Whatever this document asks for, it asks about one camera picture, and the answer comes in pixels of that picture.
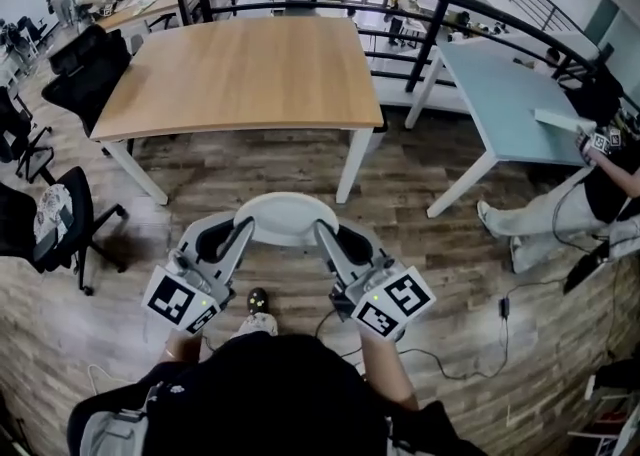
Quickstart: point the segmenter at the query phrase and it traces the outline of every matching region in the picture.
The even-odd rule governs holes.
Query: wooden tabletop
[[[178,10],[178,0],[157,0],[142,13],[134,15],[138,5],[129,6],[122,11],[116,12],[110,17],[105,17],[98,21],[98,25],[102,26],[106,31],[112,31],[124,24],[136,20],[147,19],[154,15],[163,15],[169,10]]]
[[[382,124],[350,19],[269,17],[149,35],[91,138]]]

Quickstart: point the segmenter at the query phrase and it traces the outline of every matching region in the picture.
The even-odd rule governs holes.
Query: black shoe
[[[247,298],[247,309],[251,315],[269,313],[269,296],[261,287],[252,289]]]

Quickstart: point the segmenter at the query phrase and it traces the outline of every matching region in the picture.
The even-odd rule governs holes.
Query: cloth on chair
[[[33,235],[36,237],[36,244],[56,228],[58,229],[58,242],[62,240],[68,228],[60,217],[60,213],[65,207],[69,214],[73,214],[73,203],[69,190],[62,184],[54,184],[47,188],[38,202],[38,212],[33,220]]]

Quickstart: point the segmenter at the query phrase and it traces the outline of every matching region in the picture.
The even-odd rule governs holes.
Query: power adapter
[[[509,298],[502,298],[498,302],[498,313],[500,314],[500,317],[505,321],[509,319],[509,309],[510,309],[509,305],[510,305]]]

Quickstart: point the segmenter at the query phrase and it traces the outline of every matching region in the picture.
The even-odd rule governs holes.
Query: wooden floor
[[[154,265],[164,261],[191,222],[236,209],[256,195],[313,195],[339,216],[372,227],[392,253],[416,265],[438,301],[410,326],[399,348],[437,353],[454,375],[492,373],[499,367],[505,338],[498,317],[501,295],[519,283],[561,278],[579,258],[576,250],[567,249],[531,273],[511,274],[506,244],[485,233],[475,203],[484,198],[495,206],[516,207],[533,198],[536,189],[519,166],[500,165],[442,216],[426,218],[425,207],[483,151],[470,120],[421,119],[414,131],[405,132],[402,117],[391,116],[390,133],[364,164],[345,206],[334,203],[348,150],[347,134],[339,131],[139,140],[136,159],[170,194],[168,207],[159,207],[86,138],[74,115],[41,99],[39,92],[50,77],[48,64],[41,63],[20,90],[38,123],[53,127],[56,158],[51,171],[57,177],[82,166],[97,213],[115,202],[129,211],[126,222],[114,221],[98,236],[99,243],[129,263],[129,270],[119,275],[90,253],[87,278],[96,295],[86,298],[68,270],[41,276],[17,259],[0,259],[0,385],[12,413],[25,420],[39,455],[66,454],[69,412],[92,394],[89,364],[136,380],[158,358],[167,330],[140,307]],[[43,191],[43,181],[29,186],[13,172],[13,164],[2,165],[0,178],[34,196]],[[582,393],[588,375],[605,360],[613,320],[609,345],[616,354],[628,354],[638,341],[637,260],[620,265],[615,318],[614,271],[607,269],[567,297],[559,283],[515,292],[509,361],[494,379],[449,381],[431,358],[403,356],[421,403],[443,401],[460,435],[490,455],[561,454],[567,430],[581,427],[590,414]],[[272,294],[283,332],[313,333],[331,309],[327,294],[332,282],[313,252],[256,244],[235,278],[239,298],[206,328],[213,346],[240,326],[243,295],[257,285]],[[340,324],[335,317],[325,324],[321,338],[341,353],[358,347],[354,325]],[[349,360],[358,363],[359,356]],[[100,376],[97,385],[101,391],[117,386]]]

